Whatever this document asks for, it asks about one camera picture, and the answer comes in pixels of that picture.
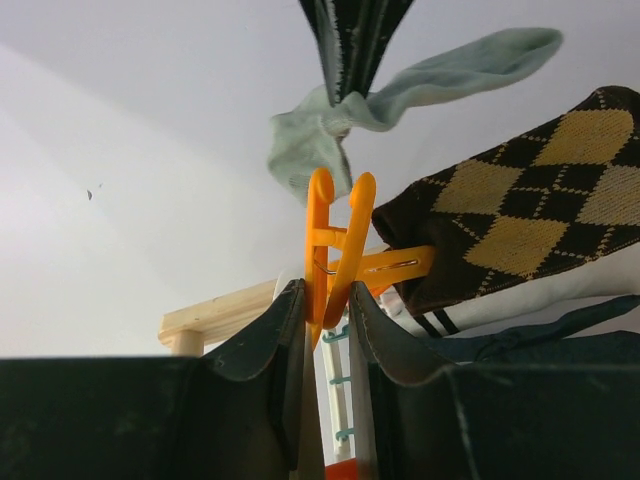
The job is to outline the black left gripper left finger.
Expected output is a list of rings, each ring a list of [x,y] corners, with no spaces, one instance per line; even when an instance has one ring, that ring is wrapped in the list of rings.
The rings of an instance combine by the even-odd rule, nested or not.
[[[1,364],[5,479],[316,479],[305,286],[202,357]]]

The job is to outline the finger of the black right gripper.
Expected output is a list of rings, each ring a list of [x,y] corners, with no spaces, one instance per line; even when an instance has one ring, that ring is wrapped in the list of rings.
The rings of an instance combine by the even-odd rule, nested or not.
[[[412,0],[300,0],[315,37],[329,103],[367,96]]]

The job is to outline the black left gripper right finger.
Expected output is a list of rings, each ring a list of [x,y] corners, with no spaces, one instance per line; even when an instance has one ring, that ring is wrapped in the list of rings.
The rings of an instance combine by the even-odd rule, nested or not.
[[[360,478],[638,477],[636,335],[460,365],[388,318],[362,283],[349,313]]]

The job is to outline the grey sock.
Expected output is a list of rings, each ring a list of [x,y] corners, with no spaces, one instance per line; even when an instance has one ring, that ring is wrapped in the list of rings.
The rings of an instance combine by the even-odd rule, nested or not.
[[[525,79],[556,54],[563,42],[553,28],[508,28],[413,64],[377,92],[352,92],[336,105],[323,86],[293,110],[271,118],[271,176],[301,204],[313,172],[326,168],[338,198],[353,188],[343,139],[354,127],[394,128],[405,111],[496,90]]]

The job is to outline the brown argyle sock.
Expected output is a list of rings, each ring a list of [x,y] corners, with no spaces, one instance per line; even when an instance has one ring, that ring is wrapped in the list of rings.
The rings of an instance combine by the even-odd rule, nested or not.
[[[579,268],[639,240],[639,95],[594,91],[567,113],[410,184],[377,207],[393,249],[429,245],[429,273],[397,284],[425,314]]]

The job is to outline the dark orange clothes peg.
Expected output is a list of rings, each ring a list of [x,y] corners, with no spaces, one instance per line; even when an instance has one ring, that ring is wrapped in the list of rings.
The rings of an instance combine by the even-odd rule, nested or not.
[[[357,480],[358,466],[355,458],[328,465],[325,468],[326,480]]]

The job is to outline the white round clip hanger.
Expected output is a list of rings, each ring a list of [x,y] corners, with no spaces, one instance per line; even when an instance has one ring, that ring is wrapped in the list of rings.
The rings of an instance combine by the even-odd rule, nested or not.
[[[349,367],[349,308],[336,327],[324,330],[314,350],[316,392],[325,465],[350,461],[355,456]]]

